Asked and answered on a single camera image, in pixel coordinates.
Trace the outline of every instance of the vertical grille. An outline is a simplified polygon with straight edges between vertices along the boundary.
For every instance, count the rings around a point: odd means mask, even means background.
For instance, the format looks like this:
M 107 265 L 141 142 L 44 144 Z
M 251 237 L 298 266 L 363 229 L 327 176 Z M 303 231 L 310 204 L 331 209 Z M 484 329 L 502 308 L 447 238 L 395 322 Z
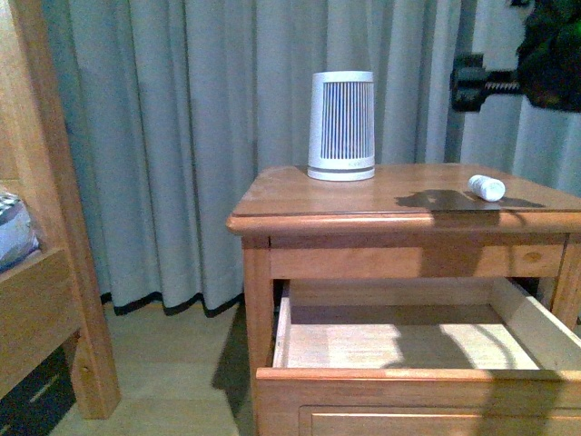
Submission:
M 323 84 L 320 157 L 363 159 L 374 150 L 373 83 Z

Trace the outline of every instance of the nightstand leg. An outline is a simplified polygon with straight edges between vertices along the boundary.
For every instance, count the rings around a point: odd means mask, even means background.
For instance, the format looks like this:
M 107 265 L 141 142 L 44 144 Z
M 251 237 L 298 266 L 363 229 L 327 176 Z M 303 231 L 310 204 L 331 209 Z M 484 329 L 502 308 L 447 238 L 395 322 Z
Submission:
M 573 330 L 581 309 L 581 234 L 569 234 L 556 278 L 551 312 Z
M 256 370 L 271 366 L 273 328 L 273 293 L 271 258 L 268 237 L 242 238 L 244 256 L 244 300 L 246 302 L 246 330 L 248 334 L 251 367 L 252 409 L 254 425 L 258 429 Z

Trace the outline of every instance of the open drawer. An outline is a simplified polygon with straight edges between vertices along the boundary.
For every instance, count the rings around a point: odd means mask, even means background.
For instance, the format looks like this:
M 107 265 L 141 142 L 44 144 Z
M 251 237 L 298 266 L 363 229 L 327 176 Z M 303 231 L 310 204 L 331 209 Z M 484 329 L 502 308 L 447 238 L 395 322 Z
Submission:
M 293 281 L 261 436 L 581 435 L 581 341 L 506 279 Z

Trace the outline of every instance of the wooden floor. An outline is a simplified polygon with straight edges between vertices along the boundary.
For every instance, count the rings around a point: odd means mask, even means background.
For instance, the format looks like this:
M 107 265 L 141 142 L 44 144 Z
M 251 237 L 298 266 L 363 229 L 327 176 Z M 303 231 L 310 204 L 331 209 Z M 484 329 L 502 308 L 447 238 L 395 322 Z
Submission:
M 167 317 L 106 308 L 123 399 L 107 421 L 74 406 L 53 436 L 253 435 L 243 308 L 206 318 L 199 305 Z

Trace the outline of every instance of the gray curtain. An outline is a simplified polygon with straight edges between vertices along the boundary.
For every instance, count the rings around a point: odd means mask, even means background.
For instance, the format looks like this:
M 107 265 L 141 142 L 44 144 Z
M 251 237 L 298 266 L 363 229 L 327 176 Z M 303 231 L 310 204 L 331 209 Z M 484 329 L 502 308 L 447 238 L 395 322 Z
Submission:
M 310 81 L 370 70 L 379 163 L 484 164 L 581 194 L 578 115 L 448 109 L 454 54 L 513 68 L 520 10 L 487 0 L 44 2 L 101 291 L 167 307 L 241 292 L 224 222 L 256 173 L 305 164 Z

